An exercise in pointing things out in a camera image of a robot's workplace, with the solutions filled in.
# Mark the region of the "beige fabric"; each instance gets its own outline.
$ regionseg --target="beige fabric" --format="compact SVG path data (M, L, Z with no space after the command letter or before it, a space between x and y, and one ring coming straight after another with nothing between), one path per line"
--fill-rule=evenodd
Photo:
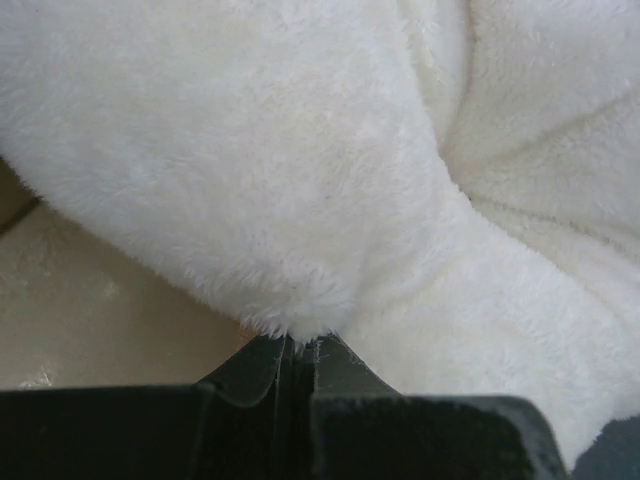
M0 332L0 389L193 382L246 338L42 206L0 236Z
M0 232L4 226L33 201L6 163L0 159Z
M253 340L257 336L257 333L255 331L251 330L250 328L244 327L240 324L238 324L238 326L236 327L236 330L238 333L237 350L240 350L242 347L244 347L247 343L249 343L251 340Z

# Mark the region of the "beige surface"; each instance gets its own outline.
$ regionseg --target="beige surface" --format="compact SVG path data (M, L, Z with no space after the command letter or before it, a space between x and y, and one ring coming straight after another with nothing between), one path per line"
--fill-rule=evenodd
M0 237L0 388L191 382L224 319L45 207Z
M0 159L0 231L2 226L23 209L33 197Z

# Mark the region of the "black plastic object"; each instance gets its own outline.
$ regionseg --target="black plastic object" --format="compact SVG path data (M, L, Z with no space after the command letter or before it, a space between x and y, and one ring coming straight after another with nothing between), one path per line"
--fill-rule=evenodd
M574 480L640 480L640 417L607 425L579 460Z
M513 398L404 397L336 338L257 338L193 386L0 393L2 480L566 479Z

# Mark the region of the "white fleece blanket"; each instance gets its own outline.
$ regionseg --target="white fleece blanket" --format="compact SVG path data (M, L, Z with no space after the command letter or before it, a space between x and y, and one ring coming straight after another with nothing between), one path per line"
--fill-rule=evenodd
M0 153L213 308L532 400L569 468L640 411L637 0L3 0Z

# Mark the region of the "fleece fabric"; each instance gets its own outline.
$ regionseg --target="fleece fabric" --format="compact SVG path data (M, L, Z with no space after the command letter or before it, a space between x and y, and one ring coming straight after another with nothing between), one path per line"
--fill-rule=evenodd
M640 412L637 0L3 0L0 153L244 324L528 398L568 468Z

